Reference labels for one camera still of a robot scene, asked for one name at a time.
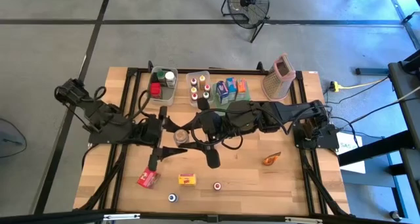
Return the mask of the grey metal floor bar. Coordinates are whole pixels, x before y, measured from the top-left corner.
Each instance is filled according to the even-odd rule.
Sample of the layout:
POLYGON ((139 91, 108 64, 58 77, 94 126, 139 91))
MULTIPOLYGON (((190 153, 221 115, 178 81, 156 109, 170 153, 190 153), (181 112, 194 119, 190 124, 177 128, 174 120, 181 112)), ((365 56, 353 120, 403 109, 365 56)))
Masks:
POLYGON ((355 73, 356 75, 366 76, 387 76, 389 75, 389 70, 386 68, 357 68, 355 73))

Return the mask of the dark blue cereal box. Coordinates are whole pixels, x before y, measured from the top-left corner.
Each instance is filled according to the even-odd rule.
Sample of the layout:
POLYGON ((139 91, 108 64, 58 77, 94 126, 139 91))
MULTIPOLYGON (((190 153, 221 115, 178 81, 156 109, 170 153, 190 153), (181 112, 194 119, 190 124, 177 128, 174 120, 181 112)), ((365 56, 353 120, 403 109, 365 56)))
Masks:
POLYGON ((223 81, 218 81, 216 83, 216 96, 219 100, 220 105, 228 103, 229 91, 223 81))

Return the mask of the silver metal bracket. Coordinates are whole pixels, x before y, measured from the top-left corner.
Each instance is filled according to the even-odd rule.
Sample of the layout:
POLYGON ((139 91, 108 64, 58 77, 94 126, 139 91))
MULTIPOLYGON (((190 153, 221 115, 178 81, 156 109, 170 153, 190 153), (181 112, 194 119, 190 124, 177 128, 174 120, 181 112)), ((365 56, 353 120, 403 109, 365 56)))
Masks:
POLYGON ((117 221, 128 219, 140 219, 139 213, 120 213, 120 214, 106 214, 103 217, 104 221, 117 221))
POLYGON ((285 217, 285 222, 294 224, 323 224, 322 219, 313 219, 306 217, 285 217))

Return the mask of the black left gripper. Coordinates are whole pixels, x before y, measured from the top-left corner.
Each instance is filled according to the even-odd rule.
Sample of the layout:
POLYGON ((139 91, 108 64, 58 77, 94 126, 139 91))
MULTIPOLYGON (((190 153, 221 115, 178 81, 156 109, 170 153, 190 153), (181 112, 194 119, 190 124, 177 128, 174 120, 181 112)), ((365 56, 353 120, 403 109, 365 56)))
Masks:
POLYGON ((169 116, 166 117, 166 115, 166 106, 160 107, 158 115, 149 114, 141 137, 143 142, 152 148, 152 153, 148 160, 148 169, 150 171, 157 170, 158 161, 187 152, 184 148, 160 146, 163 129, 170 133, 174 133, 180 129, 180 126, 174 123, 169 116))

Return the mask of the translucent white plastic bin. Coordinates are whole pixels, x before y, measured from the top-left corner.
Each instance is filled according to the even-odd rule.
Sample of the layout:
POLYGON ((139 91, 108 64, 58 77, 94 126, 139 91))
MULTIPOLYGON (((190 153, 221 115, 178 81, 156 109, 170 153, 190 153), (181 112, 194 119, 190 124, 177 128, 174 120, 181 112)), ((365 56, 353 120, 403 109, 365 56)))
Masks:
MULTIPOLYGON (((162 98, 161 99, 153 99, 150 96, 150 101, 154 104, 158 104, 161 106, 171 106, 173 104, 173 101, 175 99, 175 91, 177 88, 177 84, 178 84, 178 79, 179 79, 179 74, 177 69, 175 68, 167 68, 167 67, 160 67, 160 66, 156 66, 153 68, 153 70, 150 72, 150 77, 152 75, 152 73, 157 71, 164 71, 165 73, 168 71, 172 71, 175 74, 176 77, 176 83, 175 83, 175 87, 174 88, 168 88, 167 84, 161 84, 161 88, 162 88, 162 98)), ((150 80, 149 80, 149 84, 148 84, 148 92, 150 95, 150 80)))
POLYGON ((192 72, 192 73, 186 74, 187 92, 189 94, 189 97, 188 98, 189 98, 189 101, 190 101, 190 105, 193 106, 193 107, 197 107, 197 101, 195 103, 191 103, 191 95, 192 94, 191 94, 191 91, 190 90, 191 90, 192 86, 190 84, 190 80, 192 78, 196 78, 197 81, 198 81, 198 86, 196 87, 197 90, 198 90, 197 91, 198 98, 202 98, 203 97, 203 93, 205 92, 204 87, 205 87, 206 84, 209 84, 211 86, 211 91, 209 92, 210 97, 209 97, 209 99, 207 99, 208 103, 211 104, 213 102, 213 100, 214 100, 214 96, 213 96, 213 92, 212 92, 213 82, 211 80, 211 74, 209 73, 209 71, 192 72), (199 83, 199 77, 201 75, 204 75, 206 77, 205 84, 200 84, 199 83))

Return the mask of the yellow Corn Pops cereal box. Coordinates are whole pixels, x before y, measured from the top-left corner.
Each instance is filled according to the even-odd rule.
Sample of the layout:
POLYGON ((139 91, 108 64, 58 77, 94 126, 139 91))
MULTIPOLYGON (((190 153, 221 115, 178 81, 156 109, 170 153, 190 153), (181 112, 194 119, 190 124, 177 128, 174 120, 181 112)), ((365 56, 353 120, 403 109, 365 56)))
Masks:
POLYGON ((197 184, 196 175, 194 173, 179 174, 178 183, 182 186, 195 186, 197 184))

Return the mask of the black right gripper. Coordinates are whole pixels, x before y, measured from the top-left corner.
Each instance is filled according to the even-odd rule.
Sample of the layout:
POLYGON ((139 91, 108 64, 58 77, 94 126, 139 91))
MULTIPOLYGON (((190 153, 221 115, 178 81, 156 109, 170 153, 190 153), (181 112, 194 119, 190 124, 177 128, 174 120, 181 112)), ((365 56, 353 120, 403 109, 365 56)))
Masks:
POLYGON ((208 100, 199 98, 197 100, 198 108, 201 110, 200 115, 194 117, 190 122, 181 126, 185 131, 193 131, 202 128, 207 136, 206 141, 181 143, 179 148, 201 150, 206 157, 207 165, 212 168, 218 168, 221 165, 219 153, 215 145, 220 144, 226 138, 226 133, 222 128, 222 117, 214 110, 211 110, 208 100))

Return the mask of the black floor fan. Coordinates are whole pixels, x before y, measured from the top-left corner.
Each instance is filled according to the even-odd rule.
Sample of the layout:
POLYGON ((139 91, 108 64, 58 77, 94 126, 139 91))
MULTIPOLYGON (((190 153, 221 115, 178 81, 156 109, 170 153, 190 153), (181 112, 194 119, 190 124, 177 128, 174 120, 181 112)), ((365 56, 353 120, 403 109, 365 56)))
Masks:
POLYGON ((250 43, 270 20, 269 10, 270 0, 224 0, 220 8, 221 14, 229 16, 239 27, 254 30, 250 43))

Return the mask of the light blue cereal box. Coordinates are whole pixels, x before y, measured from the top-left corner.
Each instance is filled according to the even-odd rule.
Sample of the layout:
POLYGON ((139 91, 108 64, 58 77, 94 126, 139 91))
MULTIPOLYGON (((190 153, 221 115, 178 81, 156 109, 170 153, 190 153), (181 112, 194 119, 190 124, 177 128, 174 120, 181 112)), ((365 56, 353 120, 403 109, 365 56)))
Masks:
POLYGON ((235 78, 233 78, 233 77, 227 78, 226 79, 226 87, 228 89, 228 100, 229 101, 234 101, 236 99, 236 94, 237 94, 237 91, 238 91, 235 78))

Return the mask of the clear glass spice jar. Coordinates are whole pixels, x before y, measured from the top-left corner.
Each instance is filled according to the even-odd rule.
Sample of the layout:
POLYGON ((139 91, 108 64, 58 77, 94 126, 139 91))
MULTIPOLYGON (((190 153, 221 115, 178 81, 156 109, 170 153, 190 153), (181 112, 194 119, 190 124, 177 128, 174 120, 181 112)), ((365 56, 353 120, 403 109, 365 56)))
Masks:
POLYGON ((189 132, 184 129, 179 129, 173 134, 174 142, 177 146, 181 144, 188 143, 190 140, 189 132))

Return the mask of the white paper sheet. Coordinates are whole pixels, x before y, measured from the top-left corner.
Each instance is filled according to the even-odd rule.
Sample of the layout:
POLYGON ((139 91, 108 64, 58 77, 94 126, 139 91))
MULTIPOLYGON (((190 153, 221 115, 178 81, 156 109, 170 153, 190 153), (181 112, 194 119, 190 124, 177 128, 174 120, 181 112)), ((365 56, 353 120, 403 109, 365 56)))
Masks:
MULTIPOLYGON (((354 137, 353 134, 338 132, 337 140, 339 148, 336 150, 336 155, 344 154, 363 145, 362 137, 359 135, 354 137)), ((341 166, 341 169, 362 174, 366 173, 365 163, 363 161, 341 166)))

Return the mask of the orange black snack packet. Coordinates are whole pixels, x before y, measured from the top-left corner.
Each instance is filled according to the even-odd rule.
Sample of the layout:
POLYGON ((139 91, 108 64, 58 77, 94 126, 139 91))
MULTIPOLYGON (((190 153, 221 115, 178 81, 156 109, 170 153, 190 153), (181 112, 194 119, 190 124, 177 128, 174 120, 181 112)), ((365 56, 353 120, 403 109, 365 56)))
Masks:
POLYGON ((267 156, 263 161, 262 164, 264 166, 271 166, 281 155, 281 152, 276 152, 274 154, 271 154, 267 156))

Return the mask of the red-lidded brown container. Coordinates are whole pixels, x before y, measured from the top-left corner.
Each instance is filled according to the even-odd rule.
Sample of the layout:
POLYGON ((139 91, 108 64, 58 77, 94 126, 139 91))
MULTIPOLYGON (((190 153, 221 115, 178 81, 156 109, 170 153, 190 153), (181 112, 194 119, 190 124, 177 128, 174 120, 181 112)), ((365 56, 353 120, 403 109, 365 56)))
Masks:
POLYGON ((153 99, 162 98, 162 88, 160 83, 151 83, 150 84, 150 96, 153 99))

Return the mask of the red cereal box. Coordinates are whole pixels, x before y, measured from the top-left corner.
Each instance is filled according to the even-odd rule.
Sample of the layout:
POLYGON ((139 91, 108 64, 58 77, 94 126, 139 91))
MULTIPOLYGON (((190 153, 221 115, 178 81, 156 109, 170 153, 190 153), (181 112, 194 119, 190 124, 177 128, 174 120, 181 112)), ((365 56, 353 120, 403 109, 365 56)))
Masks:
POLYGON ((140 177, 138 178, 137 183, 141 187, 144 187, 146 189, 152 189, 159 180, 160 176, 160 173, 152 171, 149 168, 145 168, 140 177))

